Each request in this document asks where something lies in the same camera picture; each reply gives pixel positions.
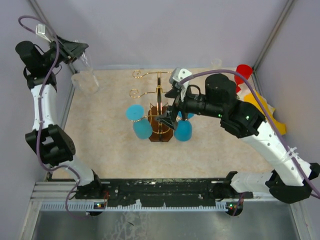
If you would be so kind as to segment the clear wine glass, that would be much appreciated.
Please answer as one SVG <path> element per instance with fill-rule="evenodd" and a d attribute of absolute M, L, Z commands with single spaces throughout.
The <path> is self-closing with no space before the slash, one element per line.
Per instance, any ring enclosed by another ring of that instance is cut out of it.
<path fill-rule="evenodd" d="M 215 58 L 211 61 L 211 65 L 214 70 L 218 70 L 222 67 L 222 60 L 219 58 Z"/>
<path fill-rule="evenodd" d="M 82 69 L 71 77 L 73 86 L 86 96 L 96 94 L 100 89 L 98 78 L 91 65 L 91 58 L 88 53 L 83 53 L 79 57 Z"/>

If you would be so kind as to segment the red plastic wine glass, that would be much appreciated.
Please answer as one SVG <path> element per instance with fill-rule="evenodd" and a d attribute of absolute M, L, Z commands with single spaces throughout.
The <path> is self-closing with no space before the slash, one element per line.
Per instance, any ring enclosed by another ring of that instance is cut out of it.
<path fill-rule="evenodd" d="M 241 74 L 246 80 L 248 80 L 253 73 L 253 69 L 247 64 L 240 64 L 236 68 L 236 72 Z M 240 85 L 244 83 L 241 77 L 235 75 L 234 81 L 236 83 L 236 93 L 241 91 Z"/>

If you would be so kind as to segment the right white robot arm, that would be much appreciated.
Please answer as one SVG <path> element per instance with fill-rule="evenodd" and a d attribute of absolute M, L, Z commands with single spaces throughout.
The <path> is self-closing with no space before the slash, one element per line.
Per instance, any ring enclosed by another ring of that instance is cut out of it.
<path fill-rule="evenodd" d="M 270 193 L 277 200 L 292 204 L 312 194 L 310 180 L 320 174 L 318 163 L 308 163 L 284 146 L 272 128 L 271 121 L 252 103 L 237 98 L 236 83 L 215 71 L 205 79 L 205 93 L 193 94 L 185 81 L 191 76 L 186 69 L 177 69 L 170 76 L 172 89 L 165 94 L 173 98 L 172 105 L 156 120 L 176 130 L 178 114 L 185 119 L 189 114 L 220 119 L 220 125 L 231 135 L 254 148 L 272 167 L 271 172 L 231 172 L 223 192 L 235 198 L 245 192 Z"/>

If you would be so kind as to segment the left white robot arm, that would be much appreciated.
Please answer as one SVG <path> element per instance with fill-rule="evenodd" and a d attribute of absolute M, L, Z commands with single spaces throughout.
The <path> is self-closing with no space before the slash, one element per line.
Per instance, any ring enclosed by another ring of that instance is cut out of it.
<path fill-rule="evenodd" d="M 79 192 L 97 199 L 103 195 L 104 186 L 98 175 L 77 158 L 73 140 L 58 124 L 57 80 L 53 72 L 60 63 L 73 63 L 87 48 L 86 43 L 58 37 L 44 53 L 27 40 L 18 43 L 15 51 L 25 64 L 23 75 L 34 103 L 32 131 L 25 135 L 27 144 L 45 171 L 65 170 L 75 179 Z"/>

